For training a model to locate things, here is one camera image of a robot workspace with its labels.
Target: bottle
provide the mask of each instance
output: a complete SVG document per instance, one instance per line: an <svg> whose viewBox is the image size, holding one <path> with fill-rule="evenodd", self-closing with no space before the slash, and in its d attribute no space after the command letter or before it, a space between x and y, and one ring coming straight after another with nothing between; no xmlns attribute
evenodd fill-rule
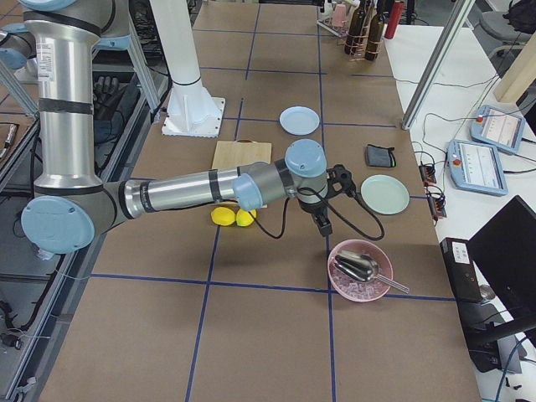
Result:
<svg viewBox="0 0 536 402"><path fill-rule="evenodd" d="M378 47L384 33L384 0L378 0L377 7L377 12L370 21L367 48L365 49L365 59L370 61L374 61L378 57Z"/></svg>
<svg viewBox="0 0 536 402"><path fill-rule="evenodd" d="M344 53L346 54L355 53L353 46L357 43L356 37L361 34L361 30L363 29L366 1L367 0L361 0L359 7L357 7L352 14L352 20L350 21L350 27L348 28L348 36L346 37L346 43L344 44Z"/></svg>

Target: yellow lemon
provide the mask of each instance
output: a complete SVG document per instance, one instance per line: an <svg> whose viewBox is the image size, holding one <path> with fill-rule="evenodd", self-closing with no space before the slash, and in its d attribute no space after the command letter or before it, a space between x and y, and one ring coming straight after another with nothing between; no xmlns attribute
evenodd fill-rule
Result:
<svg viewBox="0 0 536 402"><path fill-rule="evenodd" d="M257 211L252 209L251 215L257 217ZM239 209L239 211L236 213L236 224L238 226L249 226L253 223L253 218L250 215L250 212L244 211L243 209Z"/></svg>
<svg viewBox="0 0 536 402"><path fill-rule="evenodd" d="M235 222L235 212L226 207L218 207L210 213L212 221L220 226L229 226Z"/></svg>

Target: chair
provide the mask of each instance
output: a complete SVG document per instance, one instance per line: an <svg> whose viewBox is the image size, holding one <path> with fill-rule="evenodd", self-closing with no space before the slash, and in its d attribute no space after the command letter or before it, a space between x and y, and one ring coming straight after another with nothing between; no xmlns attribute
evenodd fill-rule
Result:
<svg viewBox="0 0 536 402"><path fill-rule="evenodd" d="M503 11L488 11L482 13L478 22L484 32L502 42L501 46L496 47L487 55L489 59L495 54L504 53L505 50L522 49L532 36L529 33L515 31L503 16L505 13Z"/></svg>

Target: metal frame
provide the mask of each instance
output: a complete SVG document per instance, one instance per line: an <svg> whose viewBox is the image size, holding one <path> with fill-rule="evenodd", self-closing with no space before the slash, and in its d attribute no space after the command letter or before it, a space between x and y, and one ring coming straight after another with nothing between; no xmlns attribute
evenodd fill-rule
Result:
<svg viewBox="0 0 536 402"><path fill-rule="evenodd" d="M425 103L428 92L436 79L437 73L443 64L448 51L453 46L456 36L458 35L461 26L466 21L467 15L469 15L474 3L475 0L458 0L456 2L456 5L452 9L451 16L449 17L446 26L443 28L443 32L432 52L432 56L425 67L425 71L420 77L417 89L408 104L408 108L402 119L402 129L409 130L411 128L420 108Z"/></svg>

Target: white plate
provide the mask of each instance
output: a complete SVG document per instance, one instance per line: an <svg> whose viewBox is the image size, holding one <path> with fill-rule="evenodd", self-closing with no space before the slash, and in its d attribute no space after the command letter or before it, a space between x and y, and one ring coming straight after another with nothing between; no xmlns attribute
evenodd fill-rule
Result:
<svg viewBox="0 0 536 402"><path fill-rule="evenodd" d="M402 212L410 203L410 193L396 178L377 174L361 184L365 203L379 214L392 215Z"/></svg>
<svg viewBox="0 0 536 402"><path fill-rule="evenodd" d="M295 136L306 136L317 129L320 118L308 107L293 106L281 113L279 122L286 132Z"/></svg>

